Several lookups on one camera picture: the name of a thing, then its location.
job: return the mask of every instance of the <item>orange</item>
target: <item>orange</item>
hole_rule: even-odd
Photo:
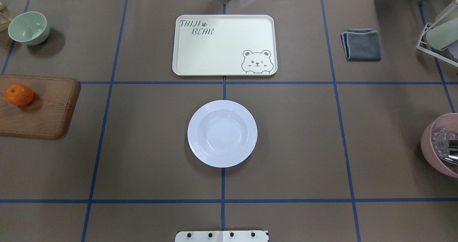
[[[25,106],[32,102],[33,91],[25,85],[13,84],[6,89],[5,99],[16,106]]]

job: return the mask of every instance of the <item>bear face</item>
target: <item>bear face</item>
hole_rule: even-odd
[[[242,69],[247,74],[262,74],[270,73],[273,69],[273,64],[270,61],[270,51],[263,50],[262,52],[251,52],[245,50],[243,52],[243,57],[245,59],[242,63]]]

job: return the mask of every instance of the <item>rectangular tray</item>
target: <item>rectangular tray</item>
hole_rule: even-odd
[[[270,76],[277,71],[268,15],[181,15],[172,70],[179,76]]]
[[[12,84],[33,90],[33,101],[23,107],[5,100],[4,92]],[[80,93],[74,79],[51,77],[0,76],[0,135],[57,139],[70,126]]]

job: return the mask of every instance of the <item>green cup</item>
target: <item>green cup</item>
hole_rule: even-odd
[[[25,12],[18,15],[10,23],[8,34],[10,37],[25,45],[37,45],[49,36],[49,23],[43,14]]]

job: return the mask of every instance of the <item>folded towel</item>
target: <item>folded towel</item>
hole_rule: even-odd
[[[352,29],[342,33],[343,49],[347,59],[379,61],[381,59],[378,32],[371,29]]]

